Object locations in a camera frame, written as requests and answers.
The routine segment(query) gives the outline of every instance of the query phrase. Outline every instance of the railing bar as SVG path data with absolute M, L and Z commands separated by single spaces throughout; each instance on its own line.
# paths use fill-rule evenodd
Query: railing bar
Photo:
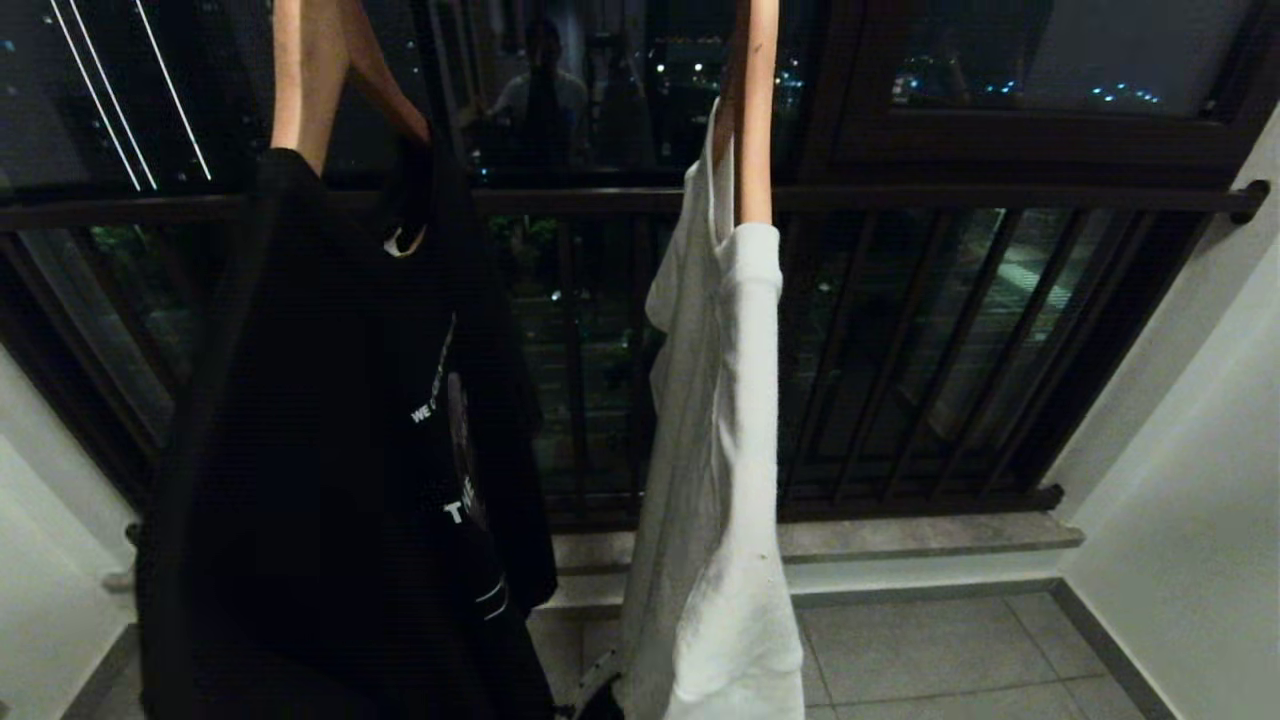
M 1111 299 L 1111 293 L 1115 292 L 1116 287 L 1119 287 L 1120 281 L 1129 269 L 1129 264 L 1133 261 L 1134 255 L 1137 255 L 1138 249 L 1147 237 L 1147 232 L 1156 220 L 1156 215 L 1157 213 L 1153 211 L 1142 211 L 1138 213 L 1135 220 L 1130 222 L 1130 232 L 1126 232 L 1125 237 L 1121 240 L 1121 247 L 1116 250 L 1117 256 L 1115 256 L 1111 261 L 1111 266 L 1107 269 L 1106 274 L 1100 278 L 1102 286 L 1091 293 L 1080 318 L 1074 323 L 1070 333 L 1066 336 L 1062 348 L 1050 363 L 1044 377 L 1036 384 L 1036 389 L 1032 392 L 1028 404 L 1018 414 L 1012 434 L 1005 441 L 1005 446 L 1000 451 L 996 465 L 992 468 L 991 473 L 987 475 L 986 480 L 983 480 L 983 484 L 978 491 L 978 497 L 986 497 L 989 495 L 1001 475 L 1005 474 L 1005 469 L 1009 466 L 1009 461 L 1012 459 L 1014 452 L 1018 451 L 1021 446 L 1023 438 L 1025 438 L 1027 433 L 1030 432 L 1032 421 L 1044 406 L 1048 396 L 1053 393 L 1053 389 L 1057 387 L 1057 382 L 1062 379 L 1062 375 L 1075 359 L 1076 352 L 1079 352 L 1084 341 L 1093 331 L 1093 325 L 1097 324 L 1098 319 L 1102 316 L 1102 309 L 1106 306 L 1107 300 Z
M 893 329 L 893 337 L 884 354 L 884 360 L 881 363 L 879 370 L 876 374 L 876 382 L 872 386 L 870 393 L 867 396 L 867 402 L 863 404 L 863 409 L 858 415 L 858 423 L 854 425 L 854 433 L 849 443 L 849 448 L 845 451 L 845 457 L 840 464 L 840 474 L 837 475 L 836 487 L 831 496 L 832 502 L 840 502 L 845 495 L 846 487 L 849 486 L 849 480 L 854 474 L 854 466 L 861 456 L 863 445 L 867 443 L 867 437 L 870 434 L 872 421 L 879 414 L 881 404 L 888 392 L 888 386 L 893 378 L 893 370 L 897 365 L 897 356 L 902 350 L 902 343 L 906 341 L 906 334 L 911 328 L 911 322 L 915 319 L 915 311 L 924 296 L 924 288 L 928 284 L 927 281 L 929 269 L 933 266 L 933 260 L 938 254 L 938 247 L 942 246 L 942 241 L 951 229 L 952 222 L 952 210 L 938 210 L 933 217 L 933 227 L 929 229 L 928 242 L 920 252 L 920 259 L 916 261 L 915 269 L 911 273 L 911 282 L 906 288 L 902 311 L 899 314 L 897 324 Z
M 646 327 L 644 306 L 653 274 L 649 218 L 644 215 L 634 218 L 632 231 L 635 240 L 631 247 L 631 503 L 628 509 L 632 515 L 637 515 L 640 512 L 640 489 L 644 486 L 644 460 L 649 452 L 645 437 L 648 436 L 648 418 L 652 407 L 644 366 Z
M 868 213 L 863 218 L 861 228 L 858 233 L 858 246 L 849 254 L 845 264 L 845 281 L 840 286 L 840 297 L 836 300 L 836 311 L 827 325 L 827 341 L 822 347 L 822 357 L 818 361 L 818 374 L 814 375 L 809 397 L 805 400 L 804 420 L 800 423 L 800 438 L 796 442 L 796 454 L 787 470 L 786 480 L 782 486 L 781 502 L 786 503 L 791 498 L 791 491 L 796 484 L 796 475 L 800 466 L 808 460 L 813 448 L 814 436 L 818 433 L 818 419 L 827 402 L 828 383 L 827 375 L 836 366 L 841 350 L 845 347 L 845 336 L 849 334 L 849 323 L 854 311 L 854 299 L 858 296 L 858 283 L 861 279 L 863 268 L 867 261 L 867 249 L 870 247 L 876 234 L 876 223 L 879 215 Z
M 1187 261 L 1196 251 L 1196 247 L 1199 246 L 1199 241 L 1203 240 L 1204 232 L 1208 229 L 1208 225 L 1213 222 L 1213 218 L 1215 215 L 1212 213 L 1201 214 L 1201 218 L 1194 224 L 1192 232 L 1184 236 L 1184 240 L 1180 241 L 1181 245 L 1176 247 L 1172 264 L 1170 264 L 1166 270 L 1161 272 L 1160 279 L 1157 279 L 1156 282 L 1157 290 L 1149 295 L 1149 302 L 1143 304 L 1143 306 L 1140 307 L 1138 322 L 1130 325 L 1130 329 L 1125 332 L 1126 340 L 1124 340 L 1114 352 L 1108 354 L 1102 360 L 1102 363 L 1098 364 L 1098 366 L 1103 368 L 1098 375 L 1100 378 L 1102 378 L 1102 380 L 1098 384 L 1091 384 L 1089 389 L 1085 391 L 1084 393 L 1084 397 L 1087 398 L 1085 407 L 1093 405 L 1097 396 L 1102 392 L 1103 383 L 1106 383 L 1112 377 L 1120 363 L 1125 357 L 1128 357 L 1129 350 L 1133 347 L 1133 343 L 1138 340 L 1142 328 L 1147 325 L 1152 314 L 1156 311 L 1160 302 L 1164 300 L 1165 293 L 1169 292 L 1169 288 L 1174 284 L 1174 281 L 1178 279 L 1178 275 L 1181 273 Z M 1055 438 L 1047 438 L 1046 441 L 1043 441 L 1043 445 L 1041 445 L 1037 448 L 1037 451 L 1044 452 L 1048 457 L 1056 457 L 1057 454 L 1061 452 L 1062 446 L 1070 438 L 1071 432 L 1074 432 L 1074 429 L 1078 428 L 1079 423 L 1083 421 L 1084 419 L 1083 411 L 1080 414 L 1073 413 L 1073 416 L 1075 416 L 1076 419 L 1070 425 L 1069 429 L 1066 429 L 1065 432 L 1060 432 Z M 1021 489 L 1024 493 L 1029 493 L 1037 488 L 1039 478 L 1028 477 L 1025 478 L 1024 483 L 1025 484 Z
M 209 299 L 205 291 L 191 279 L 191 270 L 187 269 L 182 258 L 174 252 L 172 243 L 175 241 L 169 234 L 169 228 L 160 228 L 156 234 L 160 240 L 155 243 L 156 252 L 160 255 L 160 264 L 164 265 L 165 274 L 169 275 L 169 282 L 182 295 L 183 301 L 204 311 L 209 305 Z
M 563 190 L 489 190 L 472 192 L 481 215 L 526 214 L 648 215 L 680 211 L 678 187 L 585 187 Z M 348 210 L 371 208 L 379 193 L 335 191 L 334 202 Z M 778 186 L 778 213 L 827 213 L 892 208 L 1116 208 L 1199 213 L 1256 213 L 1265 192 L 1251 190 L 1171 190 L 1107 186 L 1027 184 L 887 184 Z M 195 195 L 127 200 L 64 200 L 0 208 L 0 231 L 109 224 L 180 224 L 234 219 L 243 195 Z
M 568 382 L 568 414 L 573 447 L 573 483 L 579 515 L 586 516 L 586 404 L 582 388 L 582 342 L 577 324 L 577 283 L 573 277 L 573 236 L 564 219 L 559 231 L 561 311 L 564 320 L 564 368 Z
M 160 351 L 160 346 L 156 343 L 155 337 L 147 331 L 146 324 L 142 318 L 133 309 L 133 304 L 124 296 L 124 291 L 120 284 L 115 282 L 115 277 L 111 274 L 111 269 L 106 266 L 102 260 L 102 255 L 93 247 L 90 238 L 84 237 L 84 233 L 79 231 L 72 231 L 72 240 L 76 243 L 76 249 L 79 250 L 81 255 L 84 258 L 84 263 L 88 265 L 91 273 L 93 273 L 93 279 L 97 282 L 99 287 L 102 288 L 102 295 L 106 296 L 108 302 L 115 310 L 116 316 L 120 318 L 120 323 L 124 325 L 124 331 L 129 333 L 129 337 L 138 346 L 138 351 L 142 354 L 142 359 L 146 360 L 147 366 L 155 374 L 160 384 L 169 391 L 170 396 L 177 396 L 180 383 L 178 382 L 178 375 L 174 374 L 173 368 L 169 366 L 169 361 L 165 360 L 164 354 Z
M 54 329 L 63 338 L 63 342 L 72 350 L 76 359 L 79 361 L 81 368 L 88 374 L 90 380 L 102 393 L 102 398 L 111 407 L 115 416 L 124 425 L 124 429 L 133 438 L 133 442 L 142 450 L 143 456 L 148 460 L 155 457 L 156 446 L 151 439 L 150 433 L 142 427 L 142 421 L 134 414 L 133 409 L 129 406 L 128 400 L 124 393 L 111 379 L 106 368 L 102 366 L 101 360 L 93 348 L 88 345 L 88 341 L 79 333 L 76 328 L 76 323 L 67 314 L 67 309 L 63 307 L 61 302 L 58 300 L 54 290 L 49 287 L 47 281 L 40 274 L 35 263 L 29 259 L 26 249 L 17 242 L 13 236 L 0 234 L 0 251 L 5 254 L 9 263 L 13 264 L 14 270 L 22 278 L 23 284 L 35 296 L 36 302 L 40 304 L 45 315 L 54 324 Z
M 1076 242 L 1084 234 L 1084 228 L 1088 225 L 1091 214 L 1092 211 L 1089 210 L 1075 210 L 1071 213 L 1071 218 L 1062 228 L 1062 234 L 1059 237 L 1053 254 L 1050 256 L 1044 270 L 1041 273 L 1041 279 L 1036 284 L 1036 290 L 1032 291 L 1032 296 L 1028 299 L 1027 306 L 1018 318 L 1018 324 L 1014 325 L 1014 329 L 1005 341 L 1004 347 L 1001 347 L 995 365 L 987 374 L 986 380 L 983 380 L 982 388 L 978 391 L 973 407 L 965 415 L 965 419 L 960 425 L 960 432 L 956 433 L 957 439 L 947 456 L 946 464 L 942 466 L 942 471 L 933 480 L 933 487 L 929 489 L 929 500 L 938 498 L 942 488 L 946 486 L 947 480 L 951 479 L 951 474 L 960 464 L 969 441 L 972 439 L 973 432 L 978 428 L 978 424 L 982 423 L 983 418 L 986 418 L 988 406 L 996 398 L 996 393 L 1001 389 L 1009 372 L 1012 369 L 1012 361 L 1018 356 L 1018 350 L 1023 346 L 1027 336 L 1030 334 L 1030 329 L 1036 324 L 1036 319 L 1039 316 L 1041 310 L 1044 307 L 1044 302 L 1048 300 L 1050 292 L 1057 283 L 1059 275 L 1066 268 L 1068 260 L 1071 259 L 1071 252 L 1075 250 Z
M 965 299 L 960 316 L 956 318 L 955 329 L 951 331 L 951 337 L 947 340 L 942 356 L 938 359 L 938 366 L 933 372 L 933 377 L 929 378 L 929 384 L 925 387 L 920 406 L 915 411 L 915 418 L 906 430 L 906 437 L 901 447 L 899 447 L 888 478 L 881 488 L 882 502 L 890 501 L 897 489 L 897 483 L 902 478 L 902 470 L 911 459 L 911 448 L 920 430 L 924 429 L 924 423 L 928 420 L 929 414 L 933 413 L 933 406 L 937 405 L 938 398 L 942 396 L 942 388 L 946 387 L 947 380 L 951 378 L 951 372 L 960 359 L 960 351 L 969 341 L 969 332 L 973 329 L 973 324 L 978 319 L 978 313 L 987 300 L 987 292 L 991 290 L 991 283 L 996 279 L 996 273 L 1005 260 L 1005 251 L 1009 250 L 1009 243 L 1012 242 L 1014 233 L 1018 232 L 1021 219 L 1023 210 L 1009 210 L 1001 218 L 1000 227 L 996 228 L 996 237 L 992 238 L 991 247 L 987 249 L 987 258 L 978 270 L 974 287 Z

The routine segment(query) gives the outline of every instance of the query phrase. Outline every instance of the wooden hanger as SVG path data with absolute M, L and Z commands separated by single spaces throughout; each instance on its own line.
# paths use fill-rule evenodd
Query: wooden hanger
M 773 224 L 769 140 L 778 0 L 739 0 L 730 44 L 728 92 L 722 97 L 713 129 L 712 163 L 719 165 L 732 137 L 735 222 Z
M 296 150 L 320 174 L 347 74 L 397 131 L 429 146 L 422 113 L 397 85 L 360 0 L 275 0 L 271 147 Z M 415 247 L 421 236 L 415 240 Z

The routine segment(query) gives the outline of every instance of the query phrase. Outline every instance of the dark window frame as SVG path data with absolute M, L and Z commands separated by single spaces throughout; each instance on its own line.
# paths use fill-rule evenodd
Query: dark window frame
M 1225 188 L 1280 97 L 1280 3 L 1257 0 L 1206 118 L 895 108 L 890 90 L 918 3 L 836 3 L 818 94 L 841 92 L 815 118 L 806 179 L 820 182 L 1070 182 Z

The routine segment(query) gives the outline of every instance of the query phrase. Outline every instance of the glass window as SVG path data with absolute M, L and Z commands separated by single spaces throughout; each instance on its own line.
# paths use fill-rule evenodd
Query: glass window
M 1196 117 L 1251 0 L 925 0 L 896 105 Z
M 408 0 L 365 9 L 406 96 L 485 182 L 600 172 L 678 183 L 719 92 L 732 3 Z M 814 0 L 782 18 L 778 158 L 796 129 Z M 0 201 L 243 190 L 266 149 L 271 4 L 0 4 Z M 325 177 L 374 187 L 396 142 L 348 87 Z

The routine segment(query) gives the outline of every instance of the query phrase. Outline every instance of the t-shirt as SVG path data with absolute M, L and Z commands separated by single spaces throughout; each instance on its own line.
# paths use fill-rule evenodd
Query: t-shirt
M 774 519 L 778 231 L 732 228 L 733 154 L 713 173 L 714 118 L 645 307 L 667 341 L 622 605 L 627 720 L 804 717 Z
M 145 515 L 150 716 L 552 717 L 527 373 L 433 155 L 360 222 L 296 152 L 261 158 Z

